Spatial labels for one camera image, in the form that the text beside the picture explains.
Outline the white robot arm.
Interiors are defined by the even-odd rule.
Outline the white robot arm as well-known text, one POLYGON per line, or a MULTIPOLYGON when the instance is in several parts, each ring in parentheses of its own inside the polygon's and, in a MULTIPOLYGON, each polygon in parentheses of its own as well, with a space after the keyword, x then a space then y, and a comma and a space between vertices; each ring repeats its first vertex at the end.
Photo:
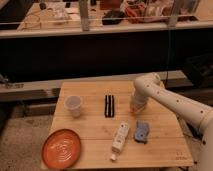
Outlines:
POLYGON ((140 114, 151 97, 197 128, 203 134, 197 171, 213 171, 213 107, 166 90, 160 82, 157 73, 137 77, 133 82, 135 91, 130 109, 134 114, 140 114))

